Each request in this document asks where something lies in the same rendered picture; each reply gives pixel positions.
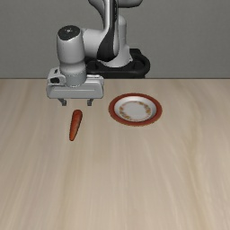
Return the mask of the orange carrot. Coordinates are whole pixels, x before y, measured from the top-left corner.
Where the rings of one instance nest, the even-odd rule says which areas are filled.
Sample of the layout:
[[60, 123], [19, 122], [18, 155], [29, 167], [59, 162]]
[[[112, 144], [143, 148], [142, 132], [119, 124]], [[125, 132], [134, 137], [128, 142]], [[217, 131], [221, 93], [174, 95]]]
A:
[[69, 129], [69, 140], [74, 141], [78, 129], [80, 128], [81, 121], [83, 118], [83, 113], [80, 110], [73, 111], [70, 129]]

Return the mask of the red-rimmed white plate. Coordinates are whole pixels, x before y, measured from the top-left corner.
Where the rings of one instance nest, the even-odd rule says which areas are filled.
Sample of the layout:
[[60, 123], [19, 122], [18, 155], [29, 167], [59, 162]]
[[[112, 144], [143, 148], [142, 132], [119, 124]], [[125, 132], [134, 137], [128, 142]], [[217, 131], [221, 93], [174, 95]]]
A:
[[108, 111], [122, 125], [144, 127], [159, 120], [163, 108], [158, 100], [147, 94], [125, 93], [110, 102]]

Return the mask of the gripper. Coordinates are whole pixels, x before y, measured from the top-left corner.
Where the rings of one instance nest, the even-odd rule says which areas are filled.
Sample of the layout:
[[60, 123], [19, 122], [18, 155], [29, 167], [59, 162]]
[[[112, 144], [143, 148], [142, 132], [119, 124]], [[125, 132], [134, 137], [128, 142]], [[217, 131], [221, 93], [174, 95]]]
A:
[[64, 76], [58, 67], [49, 71], [47, 81], [47, 96], [58, 99], [66, 106], [65, 99], [88, 99], [87, 106], [92, 106], [93, 99], [103, 97], [104, 79], [100, 75], [88, 75], [83, 71], [77, 76]]

